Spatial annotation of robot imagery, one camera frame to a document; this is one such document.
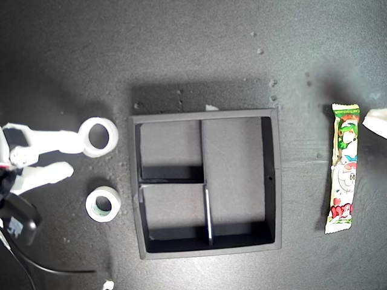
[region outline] dark gray surface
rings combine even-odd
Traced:
[[[387,141],[364,127],[353,226],[323,233],[333,128],[326,105],[358,103],[363,114],[387,106],[386,1],[3,1],[0,32],[1,124],[77,130],[100,115],[121,134],[116,150],[99,159],[42,160],[69,161],[76,173],[25,195],[46,221],[28,252],[57,268],[110,274],[35,271],[41,289],[99,289],[106,276],[115,289],[387,288]],[[278,81],[273,88],[270,79]],[[205,104],[279,107],[282,249],[141,261],[126,117]],[[84,202],[103,179],[121,194],[122,210],[100,225]],[[3,248],[0,255],[1,289],[26,289],[12,258]]]

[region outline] plastic wrapper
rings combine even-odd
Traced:
[[[360,109],[358,105],[332,104],[335,116],[332,189],[330,212],[325,233],[347,230],[352,226],[352,203],[357,169],[357,138]]]

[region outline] black organizer box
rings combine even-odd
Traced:
[[[281,248],[275,109],[133,116],[130,129],[142,259]]]

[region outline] white ring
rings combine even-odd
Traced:
[[[89,133],[91,128],[93,128],[93,126],[97,124],[105,127],[109,135],[108,144],[103,149],[95,148],[91,144],[90,138],[89,138]],[[105,118],[94,117],[94,118],[87,119],[86,121],[83,122],[82,125],[80,125],[78,134],[80,135],[81,139],[83,139],[83,143],[85,146],[83,153],[86,156],[89,156],[91,158],[101,157],[109,153],[116,147],[117,143],[119,142],[119,131],[117,127],[112,121]]]
[[[111,204],[111,210],[101,210],[97,205],[97,198],[103,196]],[[97,222],[109,222],[119,213],[121,199],[119,194],[111,187],[101,186],[96,188],[86,198],[86,211],[89,216]]]

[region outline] black cable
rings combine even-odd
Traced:
[[[10,252],[11,252],[12,256],[15,258],[15,260],[17,261],[17,263],[20,265],[20,267],[22,267],[25,274],[27,275],[28,281],[30,282],[30,285],[31,285],[31,289],[36,290],[34,280],[32,279],[31,273],[28,270],[28,268],[18,259],[18,257],[15,256],[15,254],[13,254],[13,251],[10,250]]]
[[[4,236],[7,236],[9,237],[7,231],[4,231],[2,230]],[[37,267],[38,269],[40,270],[43,270],[43,271],[46,271],[46,272],[49,272],[49,273],[52,273],[52,274],[57,274],[57,275],[63,275],[63,276],[67,276],[67,275],[76,275],[76,274],[93,274],[93,273],[96,273],[95,270],[81,270],[81,271],[61,271],[61,270],[55,270],[55,269],[49,269],[47,267],[44,267],[40,264],[38,264],[37,262],[35,261],[32,261],[29,257],[27,257],[21,250],[20,248],[17,246],[17,244],[11,239],[11,238],[8,238],[7,239],[7,242],[9,243],[10,247],[11,247],[11,250],[13,252],[15,252],[16,250],[16,253],[21,256],[23,258],[23,260],[25,260],[27,263]]]

